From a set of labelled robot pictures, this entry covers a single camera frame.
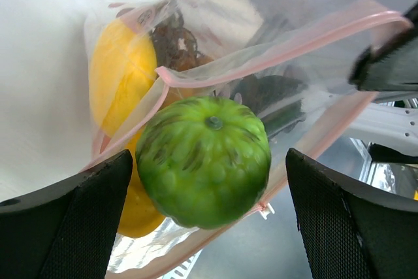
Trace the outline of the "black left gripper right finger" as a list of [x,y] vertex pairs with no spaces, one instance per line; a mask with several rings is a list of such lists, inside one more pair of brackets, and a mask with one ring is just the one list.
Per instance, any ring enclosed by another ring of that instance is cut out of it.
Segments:
[[417,201],[289,149],[285,166],[313,278],[416,278]]

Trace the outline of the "green custard apple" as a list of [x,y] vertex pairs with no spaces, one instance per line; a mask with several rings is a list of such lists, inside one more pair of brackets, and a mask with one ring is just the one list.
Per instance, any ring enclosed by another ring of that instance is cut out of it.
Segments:
[[271,151],[263,122],[245,105],[191,97],[156,113],[135,151],[156,209],[182,227],[239,220],[268,185]]

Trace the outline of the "clear zip top bag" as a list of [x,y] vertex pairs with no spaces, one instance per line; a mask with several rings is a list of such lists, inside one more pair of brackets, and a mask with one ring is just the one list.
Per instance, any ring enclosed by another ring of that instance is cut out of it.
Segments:
[[272,213],[286,183],[285,154],[317,157],[372,102],[348,82],[367,48],[381,48],[411,22],[375,0],[159,0],[114,3],[84,24],[89,62],[103,29],[121,20],[147,34],[177,10],[199,51],[214,60],[178,72],[156,67],[156,80],[113,137],[93,121],[92,164],[126,147],[163,106],[210,95],[250,107],[263,121],[272,152],[270,178],[253,212]]

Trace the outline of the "yellow mango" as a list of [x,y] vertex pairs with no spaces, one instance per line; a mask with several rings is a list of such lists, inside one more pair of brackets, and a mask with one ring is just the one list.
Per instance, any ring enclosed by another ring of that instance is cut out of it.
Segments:
[[108,24],[89,62],[89,104],[93,121],[113,137],[156,80],[157,58],[147,34],[121,20]]

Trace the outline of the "yellow potato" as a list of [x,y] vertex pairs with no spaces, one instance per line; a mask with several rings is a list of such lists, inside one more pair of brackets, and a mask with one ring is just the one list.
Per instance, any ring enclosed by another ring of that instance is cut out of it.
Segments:
[[136,133],[125,147],[132,155],[133,170],[118,225],[118,233],[129,238],[140,238],[150,234],[165,219],[164,215],[155,209],[140,181],[135,149],[141,135],[142,130]]

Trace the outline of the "tan longan fruit bunch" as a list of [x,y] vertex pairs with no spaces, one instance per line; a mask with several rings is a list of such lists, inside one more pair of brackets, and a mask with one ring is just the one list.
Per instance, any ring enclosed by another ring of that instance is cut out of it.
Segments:
[[199,51],[197,39],[184,27],[184,18],[179,10],[157,24],[150,31],[150,37],[158,67],[182,72],[214,60]]

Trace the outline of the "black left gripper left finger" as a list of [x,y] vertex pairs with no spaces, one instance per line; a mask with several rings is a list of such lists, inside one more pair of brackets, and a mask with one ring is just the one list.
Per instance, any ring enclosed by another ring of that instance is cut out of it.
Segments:
[[1,277],[104,278],[132,170],[124,150],[1,202]]

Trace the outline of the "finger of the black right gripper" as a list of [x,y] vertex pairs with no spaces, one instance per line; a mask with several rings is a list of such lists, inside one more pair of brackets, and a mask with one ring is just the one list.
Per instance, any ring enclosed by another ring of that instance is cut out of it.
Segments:
[[412,23],[377,52],[367,48],[356,60],[348,82],[361,91],[417,91],[417,4],[404,13]]

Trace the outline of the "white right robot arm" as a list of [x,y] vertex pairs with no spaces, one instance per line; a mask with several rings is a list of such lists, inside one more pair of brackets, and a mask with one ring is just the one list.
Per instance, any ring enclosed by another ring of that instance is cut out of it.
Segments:
[[[417,4],[405,12],[412,27],[381,48],[367,48],[355,61],[349,83],[359,91],[417,95]],[[370,104],[349,127],[355,138],[371,142],[378,163],[417,164],[417,109]]]

